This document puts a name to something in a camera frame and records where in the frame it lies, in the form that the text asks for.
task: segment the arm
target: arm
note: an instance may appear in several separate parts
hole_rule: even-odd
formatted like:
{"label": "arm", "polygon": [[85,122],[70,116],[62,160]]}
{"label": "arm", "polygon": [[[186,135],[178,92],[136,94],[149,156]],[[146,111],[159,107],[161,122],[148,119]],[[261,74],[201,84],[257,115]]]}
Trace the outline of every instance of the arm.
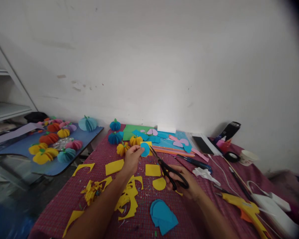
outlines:
{"label": "arm", "polygon": [[131,176],[136,173],[143,152],[144,148],[139,145],[131,147],[126,152],[122,170],[117,173],[116,178],[96,201],[77,219],[64,239],[103,237],[123,190]]}
{"label": "arm", "polygon": [[[199,207],[204,224],[207,228],[209,235],[212,238],[238,238],[234,231],[230,228],[229,224],[222,216],[222,214],[215,207],[210,198],[204,193],[201,187],[197,184],[196,180],[190,175],[190,173],[184,167],[169,165],[173,169],[180,172],[189,184],[189,189],[183,189],[177,187],[180,193],[183,193],[188,199],[192,199]],[[175,180],[182,181],[177,175],[170,172],[170,177]],[[167,182],[167,189],[172,190],[173,185],[169,181],[168,177],[165,177]]]}

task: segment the green paper sheet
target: green paper sheet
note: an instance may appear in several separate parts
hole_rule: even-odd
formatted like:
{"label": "green paper sheet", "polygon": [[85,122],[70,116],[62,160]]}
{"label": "green paper sheet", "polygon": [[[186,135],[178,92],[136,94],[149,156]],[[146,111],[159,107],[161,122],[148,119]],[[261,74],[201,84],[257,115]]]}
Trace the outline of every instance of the green paper sheet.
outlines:
{"label": "green paper sheet", "polygon": [[149,131],[149,129],[152,128],[154,127],[127,124],[125,126],[125,129],[123,130],[124,132],[123,141],[130,140],[132,136],[135,136],[135,134],[132,133],[134,130],[138,130],[138,131],[145,130],[144,133],[146,134],[147,131]]}

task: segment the scissors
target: scissors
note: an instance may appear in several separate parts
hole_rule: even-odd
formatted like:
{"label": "scissors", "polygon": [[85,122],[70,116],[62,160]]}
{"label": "scissors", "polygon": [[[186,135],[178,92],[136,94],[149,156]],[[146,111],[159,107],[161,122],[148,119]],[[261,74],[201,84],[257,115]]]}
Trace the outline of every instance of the scissors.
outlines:
{"label": "scissors", "polygon": [[169,174],[167,173],[166,170],[168,170],[169,172],[175,173],[177,176],[179,176],[183,182],[180,182],[177,180],[177,182],[179,183],[179,185],[184,188],[184,189],[188,189],[189,188],[189,184],[186,181],[186,179],[183,177],[183,175],[181,175],[178,171],[176,171],[175,169],[171,168],[170,166],[168,166],[156,153],[156,151],[152,148],[152,146],[150,146],[150,151],[152,152],[152,154],[155,156],[155,158],[157,159],[158,164],[160,165],[160,167],[162,168],[163,171],[163,175],[167,176],[169,178],[169,181],[172,183],[173,185],[173,190],[177,189],[176,183],[175,181],[169,176]]}

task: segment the paper cup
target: paper cup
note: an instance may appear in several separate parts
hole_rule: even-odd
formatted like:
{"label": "paper cup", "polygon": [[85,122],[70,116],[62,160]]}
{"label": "paper cup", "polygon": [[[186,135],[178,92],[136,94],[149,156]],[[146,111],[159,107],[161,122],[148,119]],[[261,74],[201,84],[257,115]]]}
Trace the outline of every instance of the paper cup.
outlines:
{"label": "paper cup", "polygon": [[259,160],[259,157],[257,155],[247,150],[242,150],[239,157],[240,157],[239,162],[244,166],[249,166],[255,161]]}

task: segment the yellow paper pumpkin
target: yellow paper pumpkin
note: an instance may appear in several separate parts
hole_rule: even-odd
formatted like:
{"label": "yellow paper pumpkin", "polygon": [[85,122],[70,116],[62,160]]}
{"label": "yellow paper pumpkin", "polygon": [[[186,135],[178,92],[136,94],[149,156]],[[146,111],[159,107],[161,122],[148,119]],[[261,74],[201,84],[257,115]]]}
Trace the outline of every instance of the yellow paper pumpkin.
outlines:
{"label": "yellow paper pumpkin", "polygon": [[48,148],[48,145],[46,143],[32,144],[29,148],[29,153],[32,155],[36,155],[40,151],[40,149],[46,148]]}
{"label": "yellow paper pumpkin", "polygon": [[57,132],[57,134],[60,138],[66,138],[70,135],[70,131],[68,129],[62,128]]}
{"label": "yellow paper pumpkin", "polygon": [[52,161],[59,154],[59,151],[54,148],[40,149],[33,157],[33,162],[37,164],[45,164],[47,161]]}
{"label": "yellow paper pumpkin", "polygon": [[124,146],[123,146],[123,144],[119,144],[116,148],[117,154],[119,154],[122,157],[129,148],[130,148],[130,146],[129,146],[128,142],[125,142]]}
{"label": "yellow paper pumpkin", "polygon": [[131,144],[131,146],[134,146],[134,145],[141,145],[142,142],[143,142],[142,137],[133,136],[133,137],[130,139],[130,144]]}

